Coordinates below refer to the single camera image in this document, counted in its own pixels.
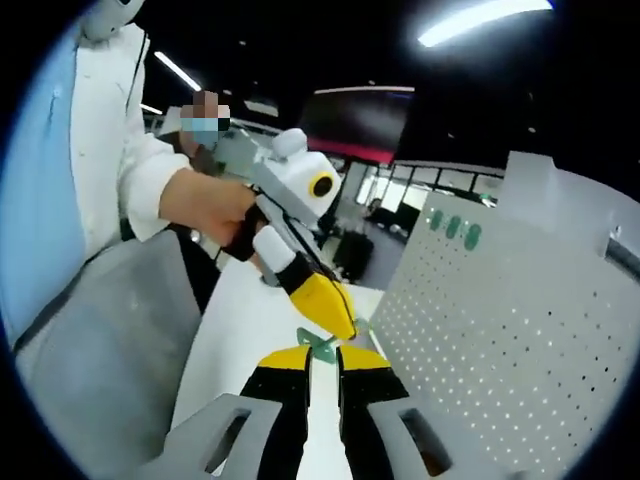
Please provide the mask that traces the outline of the person's left hand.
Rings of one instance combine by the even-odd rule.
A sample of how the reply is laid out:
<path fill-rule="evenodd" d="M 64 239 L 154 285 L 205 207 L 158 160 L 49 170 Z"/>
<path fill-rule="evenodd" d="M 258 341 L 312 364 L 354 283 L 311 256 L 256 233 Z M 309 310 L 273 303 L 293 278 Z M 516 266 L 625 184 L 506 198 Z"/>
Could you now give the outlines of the person's left hand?
<path fill-rule="evenodd" d="M 198 230 L 227 247 L 254 203 L 254 192 L 239 181 L 181 169 L 162 191 L 159 217 Z"/>

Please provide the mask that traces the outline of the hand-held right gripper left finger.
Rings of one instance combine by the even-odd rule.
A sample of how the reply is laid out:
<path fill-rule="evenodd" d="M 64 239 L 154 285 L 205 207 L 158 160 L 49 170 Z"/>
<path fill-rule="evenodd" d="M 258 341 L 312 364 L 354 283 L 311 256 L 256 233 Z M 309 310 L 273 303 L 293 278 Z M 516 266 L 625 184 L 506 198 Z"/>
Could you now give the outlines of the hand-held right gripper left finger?
<path fill-rule="evenodd" d="M 225 393 L 167 435 L 138 480 L 295 479 L 308 436 L 311 350 L 276 351 L 238 395 Z"/>

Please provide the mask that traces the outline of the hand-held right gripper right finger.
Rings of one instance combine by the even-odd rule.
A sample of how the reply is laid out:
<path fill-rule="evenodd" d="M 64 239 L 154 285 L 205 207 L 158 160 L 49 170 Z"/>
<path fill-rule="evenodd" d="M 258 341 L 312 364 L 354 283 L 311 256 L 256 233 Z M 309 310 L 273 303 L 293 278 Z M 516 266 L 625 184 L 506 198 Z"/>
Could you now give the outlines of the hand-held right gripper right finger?
<path fill-rule="evenodd" d="M 337 348 L 340 437 L 354 479 L 525 479 L 460 425 L 410 395 L 375 351 Z"/>

